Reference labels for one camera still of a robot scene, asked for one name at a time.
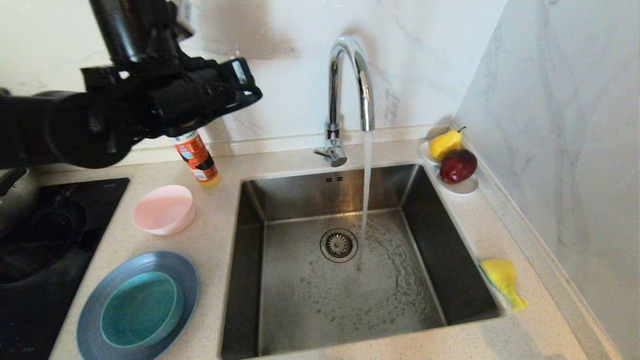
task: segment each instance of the yellow sponge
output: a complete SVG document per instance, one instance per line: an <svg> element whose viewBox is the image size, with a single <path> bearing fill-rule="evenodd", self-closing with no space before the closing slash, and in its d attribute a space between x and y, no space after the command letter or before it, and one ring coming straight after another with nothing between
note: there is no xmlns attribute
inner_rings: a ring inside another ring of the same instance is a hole
<svg viewBox="0 0 640 360"><path fill-rule="evenodd" d="M516 267L508 260L491 259L480 263L480 267L489 281L500 291L516 311L526 309L528 301L520 298L516 292Z"/></svg>

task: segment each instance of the faucet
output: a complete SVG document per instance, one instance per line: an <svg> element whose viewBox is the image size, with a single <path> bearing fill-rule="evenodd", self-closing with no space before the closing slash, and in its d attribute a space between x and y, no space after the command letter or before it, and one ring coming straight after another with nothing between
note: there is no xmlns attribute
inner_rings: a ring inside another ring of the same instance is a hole
<svg viewBox="0 0 640 360"><path fill-rule="evenodd" d="M326 135L324 151L314 150L315 154L324 156L332 167L339 167L347 162L347 156L340 140L341 124L337 120L337 99L340 87L338 75L340 74L340 61L345 54L351 61L358 82L360 127L362 131L372 131L376 127L373 116L373 89L364 51L353 37L340 37L333 45L329 59L329 121L324 124Z"/></svg>

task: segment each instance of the pink bowl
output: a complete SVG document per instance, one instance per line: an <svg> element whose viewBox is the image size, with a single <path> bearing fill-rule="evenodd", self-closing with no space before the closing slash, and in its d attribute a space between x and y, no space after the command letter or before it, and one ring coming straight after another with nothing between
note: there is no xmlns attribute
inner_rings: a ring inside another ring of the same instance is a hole
<svg viewBox="0 0 640 360"><path fill-rule="evenodd" d="M196 209L191 191L167 185L146 194L133 209L133 224L155 235L172 235L187 227Z"/></svg>

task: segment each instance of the white marble backsplash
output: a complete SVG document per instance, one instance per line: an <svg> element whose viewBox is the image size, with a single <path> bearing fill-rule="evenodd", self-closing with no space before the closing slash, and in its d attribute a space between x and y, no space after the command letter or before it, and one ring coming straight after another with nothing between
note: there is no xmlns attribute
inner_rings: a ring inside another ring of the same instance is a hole
<svg viewBox="0 0 640 360"><path fill-rule="evenodd" d="M191 2L196 35L182 43L185 52L219 61L246 57L264 92L254 106L204 129L205 140L226 142L322 133L329 51L346 33L367 52L378 127L450 123L506 0ZM88 0L0 1L0 39L0 85L16 94L82 91L79 67L109 63ZM347 131L359 124L349 66Z"/></svg>
<svg viewBox="0 0 640 360"><path fill-rule="evenodd" d="M639 4L509 0L456 123L639 359Z"/></svg>

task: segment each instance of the running water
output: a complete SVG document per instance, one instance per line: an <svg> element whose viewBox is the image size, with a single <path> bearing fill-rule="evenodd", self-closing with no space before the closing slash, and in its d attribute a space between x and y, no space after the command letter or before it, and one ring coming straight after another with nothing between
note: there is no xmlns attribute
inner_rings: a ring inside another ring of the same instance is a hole
<svg viewBox="0 0 640 360"><path fill-rule="evenodd" d="M371 183L371 132L364 133L364 194L362 197L362 228L360 240L367 234L367 210L369 209L369 184Z"/></svg>

